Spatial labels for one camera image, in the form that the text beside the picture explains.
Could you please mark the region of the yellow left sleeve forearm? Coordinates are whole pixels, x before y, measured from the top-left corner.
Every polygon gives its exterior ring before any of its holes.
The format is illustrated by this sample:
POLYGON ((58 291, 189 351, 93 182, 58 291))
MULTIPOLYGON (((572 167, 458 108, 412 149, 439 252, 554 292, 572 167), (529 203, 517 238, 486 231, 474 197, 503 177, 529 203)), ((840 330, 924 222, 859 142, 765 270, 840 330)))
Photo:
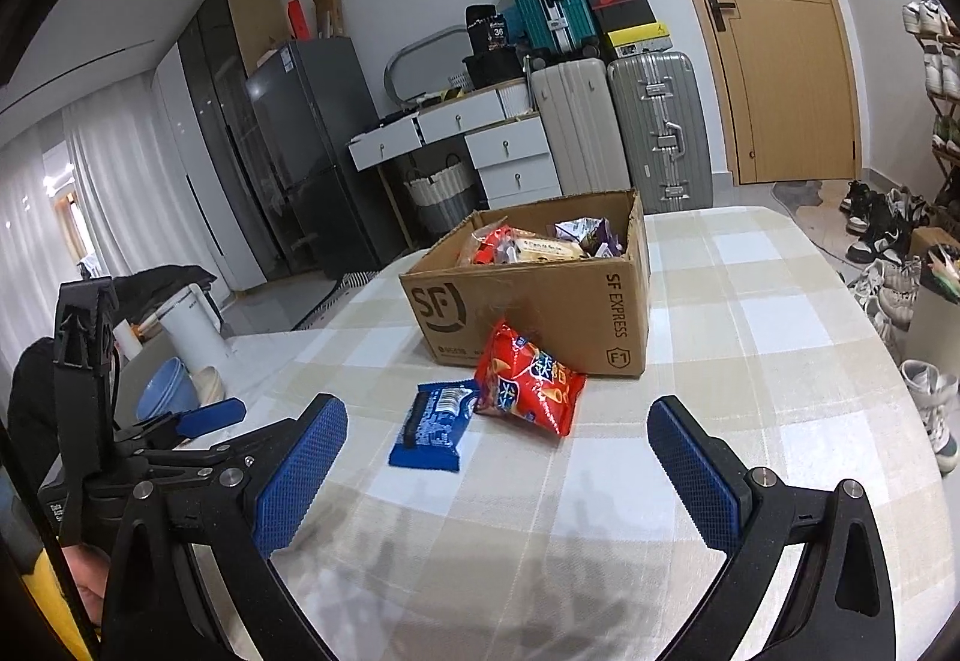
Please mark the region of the yellow left sleeve forearm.
POLYGON ((57 633, 59 640, 73 654, 73 658, 91 661, 93 656, 83 641, 76 620, 73 619, 70 606, 60 588, 59 580, 46 551, 37 556, 34 569, 31 573, 21 576, 21 580, 52 630, 57 633))

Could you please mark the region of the person's left hand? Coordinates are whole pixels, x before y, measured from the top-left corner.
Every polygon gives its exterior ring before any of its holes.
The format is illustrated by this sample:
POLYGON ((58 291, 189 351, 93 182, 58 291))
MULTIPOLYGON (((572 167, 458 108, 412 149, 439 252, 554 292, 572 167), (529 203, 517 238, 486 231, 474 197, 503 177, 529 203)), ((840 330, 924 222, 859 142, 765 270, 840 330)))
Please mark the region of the person's left hand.
POLYGON ((109 576, 109 557, 96 547, 76 544, 62 549, 65 562, 82 598, 88 619, 96 627, 103 620, 104 597, 109 576))

